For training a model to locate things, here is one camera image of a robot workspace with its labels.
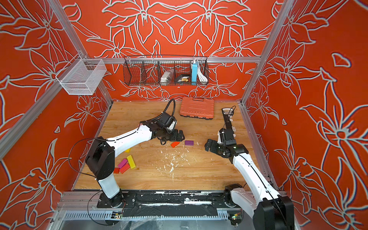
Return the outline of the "short red block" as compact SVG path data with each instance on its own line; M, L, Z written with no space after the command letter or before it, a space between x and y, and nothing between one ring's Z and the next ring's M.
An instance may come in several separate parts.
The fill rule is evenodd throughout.
M172 144L171 144L171 147L172 148L175 148L176 146L178 146L180 144L180 142L178 142L178 141L175 141L175 142L173 142Z

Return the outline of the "purple block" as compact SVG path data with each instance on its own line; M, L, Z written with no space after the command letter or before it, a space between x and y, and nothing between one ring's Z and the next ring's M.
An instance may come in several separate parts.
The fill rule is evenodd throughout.
M186 146L193 146L194 142L192 140L185 140L185 145Z

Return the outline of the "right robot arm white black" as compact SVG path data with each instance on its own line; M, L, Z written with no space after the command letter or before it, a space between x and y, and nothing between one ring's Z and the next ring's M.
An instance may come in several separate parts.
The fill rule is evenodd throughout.
M294 230L294 205L288 196L282 196L256 167L248 149L237 144L233 130L221 129L218 139L208 139L204 148L229 159L241 173L252 194L233 184L225 188L225 202L238 205L252 219L256 230Z

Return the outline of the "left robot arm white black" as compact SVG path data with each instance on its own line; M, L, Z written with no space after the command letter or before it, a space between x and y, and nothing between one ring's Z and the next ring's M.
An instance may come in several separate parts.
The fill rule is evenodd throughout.
M175 128L174 115L162 113L160 116L141 121L138 127L122 135L104 139L96 138L87 153L85 162L94 174L103 194L117 206L123 195L115 176L115 158L124 151L146 141L158 139L162 145L166 142L181 142L185 139L182 130Z

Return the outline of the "black strip tool with white end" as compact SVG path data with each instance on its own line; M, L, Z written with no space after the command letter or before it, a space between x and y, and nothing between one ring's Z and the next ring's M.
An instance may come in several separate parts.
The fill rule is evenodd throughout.
M232 125L232 117L234 115L235 109L235 105L232 107L225 107L221 109L224 119L224 125L221 130L231 130L232 132L236 131L235 127Z

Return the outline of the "red plastic tool case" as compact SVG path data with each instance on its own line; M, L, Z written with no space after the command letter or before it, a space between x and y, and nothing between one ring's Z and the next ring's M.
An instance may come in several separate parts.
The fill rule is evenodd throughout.
M214 118L214 105L215 101L212 99L183 97L179 114L183 117L210 120Z

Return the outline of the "yellow long block front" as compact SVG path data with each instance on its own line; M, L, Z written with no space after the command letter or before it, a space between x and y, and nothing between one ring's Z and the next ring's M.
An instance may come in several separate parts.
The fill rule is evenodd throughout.
M133 159L133 157L131 155L128 155L126 157L126 159L127 159L128 164L129 164L129 166L130 166L131 169L136 168L136 164L135 164L134 159Z

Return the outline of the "silver bag in basket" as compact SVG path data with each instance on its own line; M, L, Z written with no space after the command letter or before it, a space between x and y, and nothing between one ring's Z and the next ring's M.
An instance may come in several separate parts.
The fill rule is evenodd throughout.
M161 76L160 85L167 86L173 79L174 70L167 70Z

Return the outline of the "magenta block front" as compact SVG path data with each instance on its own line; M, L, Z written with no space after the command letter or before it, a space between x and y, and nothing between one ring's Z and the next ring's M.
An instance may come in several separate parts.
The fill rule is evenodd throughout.
M123 159L123 160L118 164L119 169L123 168L127 163L128 163L128 160L127 160L126 158L125 158L125 159Z

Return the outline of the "black box in basket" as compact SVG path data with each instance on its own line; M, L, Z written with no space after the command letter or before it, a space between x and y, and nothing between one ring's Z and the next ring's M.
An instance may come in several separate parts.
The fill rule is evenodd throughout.
M180 74L178 77L175 78L175 83L188 83L191 80L190 74Z

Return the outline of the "red long block front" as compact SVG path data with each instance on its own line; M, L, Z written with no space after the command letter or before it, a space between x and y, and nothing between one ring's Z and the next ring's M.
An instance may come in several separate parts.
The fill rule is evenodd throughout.
M121 174L124 174L129 169L130 169L130 165L126 164L123 167L121 167L119 171L120 171Z

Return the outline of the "light blue box in basket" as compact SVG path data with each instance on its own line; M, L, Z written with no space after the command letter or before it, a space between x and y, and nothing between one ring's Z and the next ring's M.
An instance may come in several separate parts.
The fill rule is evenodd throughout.
M196 85L197 71L198 71L198 63L194 61L191 62L191 85Z

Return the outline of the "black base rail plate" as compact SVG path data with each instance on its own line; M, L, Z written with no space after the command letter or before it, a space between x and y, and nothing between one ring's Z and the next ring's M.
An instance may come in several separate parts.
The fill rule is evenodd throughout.
M122 190L122 198L111 201L98 196L98 209L121 211L124 217L220 217L242 214L242 209L226 200L224 191Z

